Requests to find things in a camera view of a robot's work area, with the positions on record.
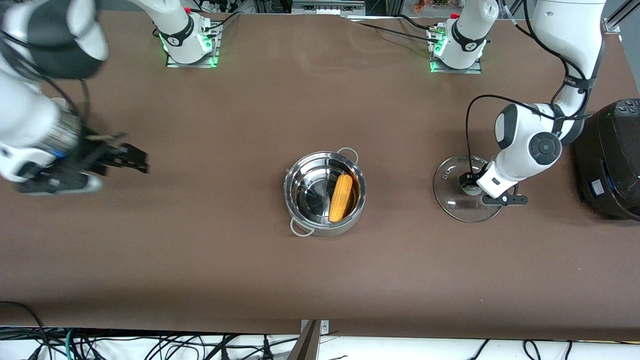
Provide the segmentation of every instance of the orange object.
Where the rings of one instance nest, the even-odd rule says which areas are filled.
[[[351,187],[353,186],[353,178],[349,175],[342,174],[338,177],[331,196],[331,206],[329,207],[329,221],[338,222],[344,218],[344,212],[347,210],[349,198],[351,197]]]

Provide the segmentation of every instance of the pot handle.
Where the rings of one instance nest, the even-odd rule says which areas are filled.
[[[301,238],[306,238],[307,236],[311,235],[314,233],[314,231],[316,231],[315,229],[311,229],[311,231],[309,231],[307,234],[300,234],[299,232],[297,232],[294,228],[293,228],[293,223],[296,223],[296,225],[300,228],[300,229],[304,229],[304,230],[308,230],[306,227],[302,227],[302,225],[300,225],[299,222],[296,221],[295,218],[291,218],[291,222],[289,223],[289,228],[291,229],[291,232],[294,233],[296,236],[299,236]]]
[[[355,151],[355,150],[353,150],[352,148],[350,148],[350,147],[341,147],[341,148],[340,148],[340,149],[338,149],[338,151],[336,151],[336,152],[337,152],[338,154],[343,154],[342,152],[343,152],[343,151],[345,151],[345,150],[346,150],[346,151],[351,152],[352,154],[354,154],[354,155],[356,156],[356,161],[354,161],[354,163],[355,163],[356,165],[358,165],[358,160],[360,159],[360,157],[358,156],[358,152],[356,152],[356,151]]]

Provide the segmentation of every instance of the table surface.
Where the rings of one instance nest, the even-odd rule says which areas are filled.
[[[432,177],[465,153],[480,94],[545,102],[561,64],[498,21],[482,75],[432,74],[424,42],[337,16],[240,15],[217,69],[167,69],[144,13],[103,12],[109,61],[89,84],[92,124],[126,131],[151,173],[103,191],[33,198],[0,183],[0,289],[46,325],[341,334],[629,339],[640,331],[639,227],[578,201],[569,151],[520,185],[529,205],[464,224]],[[399,20],[376,20],[417,33]],[[589,109],[636,97],[618,37]],[[79,99],[79,85],[65,83]],[[479,101],[474,154],[491,158],[506,103]],[[335,238],[289,230],[296,160],[349,146],[368,194]],[[30,324],[3,308],[0,323]]]

